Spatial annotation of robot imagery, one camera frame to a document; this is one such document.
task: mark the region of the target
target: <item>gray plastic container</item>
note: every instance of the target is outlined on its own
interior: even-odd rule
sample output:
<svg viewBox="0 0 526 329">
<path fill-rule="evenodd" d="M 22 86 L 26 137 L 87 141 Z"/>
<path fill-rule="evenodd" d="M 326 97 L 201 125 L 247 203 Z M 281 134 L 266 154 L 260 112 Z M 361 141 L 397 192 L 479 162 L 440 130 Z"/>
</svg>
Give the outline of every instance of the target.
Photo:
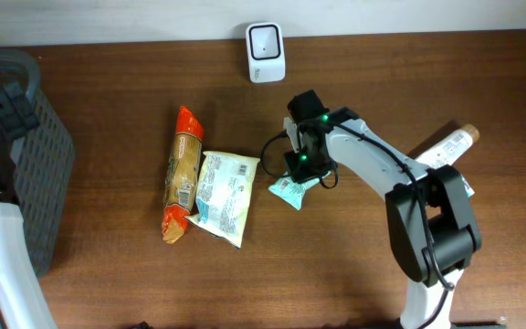
<svg viewBox="0 0 526 329">
<path fill-rule="evenodd" d="M 27 252 L 36 276 L 42 277 L 52 262 L 75 152 L 72 137 L 39 88 L 36 61 L 22 51 L 0 50 L 0 89 L 14 81 L 26 91 L 40 121 L 14 141 L 10 155 L 16 162 Z"/>
</svg>

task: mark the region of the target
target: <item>table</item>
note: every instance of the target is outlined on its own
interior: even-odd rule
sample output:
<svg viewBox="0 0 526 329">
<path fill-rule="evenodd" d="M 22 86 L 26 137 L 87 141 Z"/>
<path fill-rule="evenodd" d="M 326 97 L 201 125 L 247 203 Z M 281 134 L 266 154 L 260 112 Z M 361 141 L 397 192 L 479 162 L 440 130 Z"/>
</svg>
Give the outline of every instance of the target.
<svg viewBox="0 0 526 329">
<path fill-rule="evenodd" d="M 336 328 L 398 317 L 405 275 L 384 202 L 346 169 L 336 190 L 313 188 L 296 211 L 259 168 L 242 250 L 197 228 L 174 245 L 161 239 L 181 104 L 204 125 L 205 150 L 258 156 L 291 98 L 315 89 L 404 153 L 444 127 L 479 128 L 456 168 L 476 191 L 483 246 L 451 320 L 526 328 L 526 31 L 288 38 L 285 49 L 286 78 L 256 85 L 244 40 L 24 48 L 77 152 L 40 281 L 58 326 Z"/>
</svg>

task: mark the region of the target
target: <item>white snack bag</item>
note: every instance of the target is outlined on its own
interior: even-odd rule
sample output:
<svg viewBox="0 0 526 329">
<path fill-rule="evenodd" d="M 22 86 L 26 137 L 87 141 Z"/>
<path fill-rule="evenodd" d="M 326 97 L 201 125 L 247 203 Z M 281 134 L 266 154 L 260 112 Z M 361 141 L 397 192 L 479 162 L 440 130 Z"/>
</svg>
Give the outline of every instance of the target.
<svg viewBox="0 0 526 329">
<path fill-rule="evenodd" d="M 200 213 L 186 219 L 241 248 L 259 159 L 224 152 L 204 154 L 196 193 Z"/>
</svg>

